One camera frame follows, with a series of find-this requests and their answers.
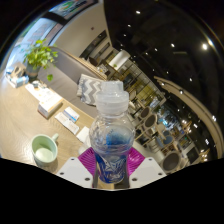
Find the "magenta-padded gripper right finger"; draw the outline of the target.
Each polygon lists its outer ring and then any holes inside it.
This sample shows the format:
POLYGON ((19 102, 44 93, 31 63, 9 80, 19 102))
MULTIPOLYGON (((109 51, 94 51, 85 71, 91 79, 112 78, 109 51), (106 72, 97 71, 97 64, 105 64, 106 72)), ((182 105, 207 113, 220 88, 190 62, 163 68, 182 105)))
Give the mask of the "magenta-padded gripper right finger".
POLYGON ((152 157, 144 157, 135 148, 128 154, 127 174, 130 188, 140 188, 166 176, 152 157))

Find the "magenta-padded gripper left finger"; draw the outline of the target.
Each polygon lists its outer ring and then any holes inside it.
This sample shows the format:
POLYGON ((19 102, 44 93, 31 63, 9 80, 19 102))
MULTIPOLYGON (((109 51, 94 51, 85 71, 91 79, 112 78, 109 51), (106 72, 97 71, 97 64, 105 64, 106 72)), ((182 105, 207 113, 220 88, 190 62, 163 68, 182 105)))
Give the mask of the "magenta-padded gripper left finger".
POLYGON ((70 157, 57 176, 84 188, 94 188, 98 183, 97 164, 92 148, 88 148, 78 157, 70 157))

